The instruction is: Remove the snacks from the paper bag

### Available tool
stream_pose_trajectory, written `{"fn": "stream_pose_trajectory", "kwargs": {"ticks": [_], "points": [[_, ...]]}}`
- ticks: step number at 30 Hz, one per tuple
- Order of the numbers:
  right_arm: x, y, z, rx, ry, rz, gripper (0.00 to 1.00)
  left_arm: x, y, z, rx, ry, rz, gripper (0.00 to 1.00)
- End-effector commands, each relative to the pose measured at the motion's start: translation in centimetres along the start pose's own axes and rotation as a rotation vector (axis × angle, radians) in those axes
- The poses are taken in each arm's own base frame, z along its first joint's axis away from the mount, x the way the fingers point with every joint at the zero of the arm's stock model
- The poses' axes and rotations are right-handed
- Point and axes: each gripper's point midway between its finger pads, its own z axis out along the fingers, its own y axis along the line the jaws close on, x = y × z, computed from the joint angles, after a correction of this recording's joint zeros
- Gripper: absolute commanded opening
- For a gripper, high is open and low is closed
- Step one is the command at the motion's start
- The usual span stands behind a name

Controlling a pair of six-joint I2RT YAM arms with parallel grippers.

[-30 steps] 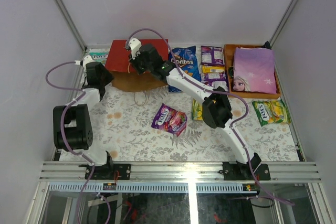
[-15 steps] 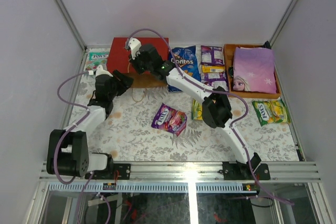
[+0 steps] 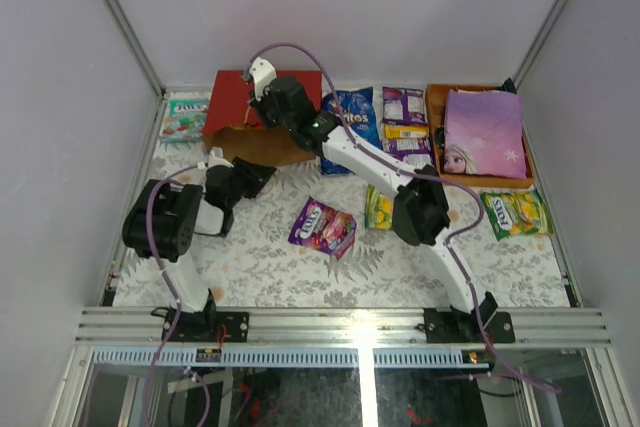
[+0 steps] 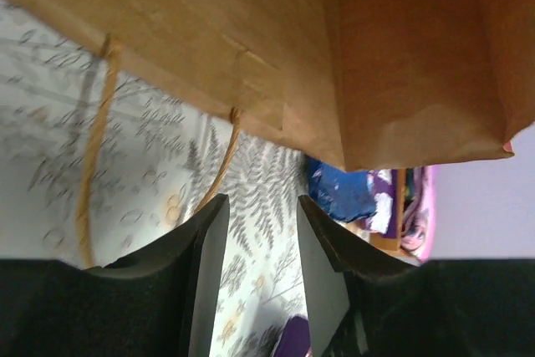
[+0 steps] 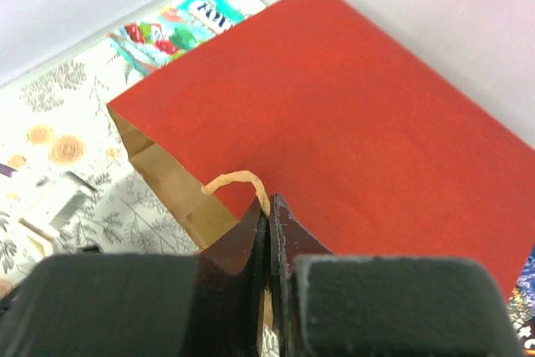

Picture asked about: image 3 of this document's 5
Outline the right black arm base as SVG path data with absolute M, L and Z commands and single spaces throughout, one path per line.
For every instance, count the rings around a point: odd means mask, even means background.
M 492 294 L 486 293 L 479 305 L 480 321 L 474 312 L 464 313 L 453 307 L 426 308 L 423 322 L 414 329 L 422 332 L 429 343 L 481 343 L 486 335 L 491 343 L 512 344 L 514 328 L 509 313 L 500 311 Z

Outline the yellow candy bar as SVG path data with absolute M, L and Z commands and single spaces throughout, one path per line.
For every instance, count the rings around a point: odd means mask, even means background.
M 429 136 L 427 125 L 384 124 L 383 130 L 387 139 L 424 139 Z

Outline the green yellow candy packet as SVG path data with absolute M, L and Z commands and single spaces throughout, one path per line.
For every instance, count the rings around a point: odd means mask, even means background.
M 483 192 L 480 198 L 498 241 L 518 236 L 554 233 L 549 209 L 537 189 Z

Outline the purple snack packet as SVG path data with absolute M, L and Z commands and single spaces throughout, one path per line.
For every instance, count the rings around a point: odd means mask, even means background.
M 383 121 L 399 125 L 426 125 L 424 91 L 411 88 L 382 88 Z

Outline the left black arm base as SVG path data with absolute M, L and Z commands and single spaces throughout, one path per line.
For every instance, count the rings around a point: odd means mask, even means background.
M 242 311 L 220 311 L 210 297 L 200 312 L 181 313 L 177 326 L 169 335 L 170 342 L 217 344 L 245 343 L 250 314 Z

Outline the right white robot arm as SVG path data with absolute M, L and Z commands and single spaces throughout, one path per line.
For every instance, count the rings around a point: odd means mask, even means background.
M 428 249 L 458 334 L 489 344 L 497 302 L 455 245 L 458 233 L 450 226 L 443 188 L 447 181 L 430 166 L 416 170 L 361 139 L 342 113 L 316 110 L 296 77 L 268 73 L 244 79 L 250 85 L 249 105 L 266 127 L 283 128 L 302 149 L 345 166 L 393 201 L 393 231 L 403 242 Z

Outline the teal mint Fox's packet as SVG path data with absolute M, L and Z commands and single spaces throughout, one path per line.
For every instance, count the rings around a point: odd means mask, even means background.
M 163 143 L 201 140 L 209 101 L 205 98 L 171 99 L 168 102 L 159 140 Z

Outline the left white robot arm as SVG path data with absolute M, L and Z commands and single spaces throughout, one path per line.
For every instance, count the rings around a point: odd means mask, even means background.
M 191 254 L 195 236 L 224 238 L 234 222 L 233 208 L 254 199 L 275 175 L 274 167 L 239 157 L 200 162 L 151 179 L 131 207 L 122 241 L 140 258 L 153 259 L 172 297 L 156 308 L 164 320 L 164 342 L 247 341 L 250 314 L 219 312 L 210 288 L 201 280 Z

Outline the blue chips bag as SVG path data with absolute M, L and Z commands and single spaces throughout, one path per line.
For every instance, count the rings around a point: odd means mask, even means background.
M 346 123 L 362 139 L 381 149 L 382 143 L 378 132 L 378 120 L 374 106 L 374 88 L 365 87 L 358 90 L 336 90 Z M 327 93 L 321 100 L 321 109 L 339 117 L 335 111 L 332 93 Z M 351 171 L 346 167 L 320 159 L 320 173 L 326 176 L 347 175 Z

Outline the purple Fox's packet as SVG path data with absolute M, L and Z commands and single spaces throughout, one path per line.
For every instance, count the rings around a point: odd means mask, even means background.
M 293 223 L 288 242 L 340 260 L 353 246 L 356 229 L 351 214 L 309 197 Z
M 384 139 L 383 150 L 397 160 L 417 168 L 435 166 L 431 141 L 428 138 Z

